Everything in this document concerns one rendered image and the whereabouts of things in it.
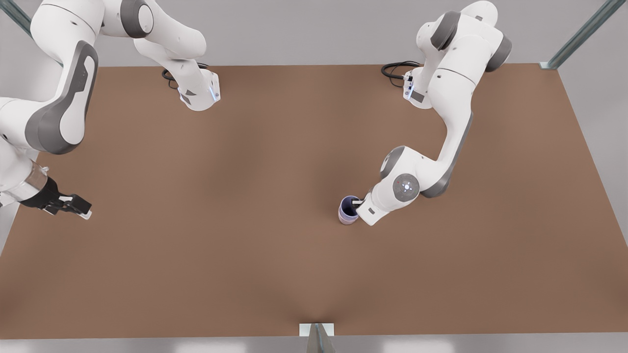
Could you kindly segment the purple cup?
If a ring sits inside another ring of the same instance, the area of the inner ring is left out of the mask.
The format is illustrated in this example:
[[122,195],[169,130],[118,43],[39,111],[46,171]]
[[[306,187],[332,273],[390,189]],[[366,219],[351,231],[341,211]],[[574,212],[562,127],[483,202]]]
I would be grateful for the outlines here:
[[355,197],[354,195],[348,195],[341,200],[341,203],[339,205],[339,221],[341,221],[341,223],[344,225],[353,224],[359,218],[359,215],[357,213],[357,208],[359,208],[359,206],[354,206],[354,198],[358,197]]

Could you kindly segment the silver frame post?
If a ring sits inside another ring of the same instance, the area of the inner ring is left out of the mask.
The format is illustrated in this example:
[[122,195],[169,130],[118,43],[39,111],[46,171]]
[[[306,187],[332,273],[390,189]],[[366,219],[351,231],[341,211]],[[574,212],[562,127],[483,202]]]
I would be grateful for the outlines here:
[[300,337],[306,337],[306,353],[336,353],[330,337],[335,335],[334,323],[301,323]]
[[15,2],[15,0],[0,0],[2,10],[14,23],[22,29],[33,41],[30,27],[32,18]]
[[540,62],[542,70],[557,70],[585,43],[627,0],[606,0],[578,31],[547,62]]

